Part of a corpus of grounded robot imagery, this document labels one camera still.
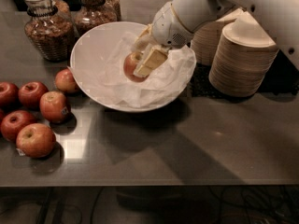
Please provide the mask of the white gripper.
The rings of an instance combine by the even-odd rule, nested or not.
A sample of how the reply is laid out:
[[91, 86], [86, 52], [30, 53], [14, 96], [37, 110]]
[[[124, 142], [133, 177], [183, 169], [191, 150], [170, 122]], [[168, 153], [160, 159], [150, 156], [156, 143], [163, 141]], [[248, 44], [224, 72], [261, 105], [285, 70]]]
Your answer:
[[[154, 39], [158, 44], [151, 45]], [[179, 20], [172, 3], [167, 2], [154, 16], [152, 24], [141, 32], [131, 51], [143, 51], [141, 61], [133, 72], [136, 77], [147, 77], [168, 58], [168, 48], [180, 49], [193, 38], [193, 33]]]

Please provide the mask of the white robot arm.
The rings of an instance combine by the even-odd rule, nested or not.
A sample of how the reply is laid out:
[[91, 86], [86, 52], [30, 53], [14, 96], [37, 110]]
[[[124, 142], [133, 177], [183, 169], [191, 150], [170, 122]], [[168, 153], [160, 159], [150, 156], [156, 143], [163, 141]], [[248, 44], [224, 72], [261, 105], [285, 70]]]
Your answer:
[[233, 7], [244, 8], [299, 69], [299, 0], [173, 0], [156, 13], [133, 49], [149, 44], [180, 49], [204, 24]]

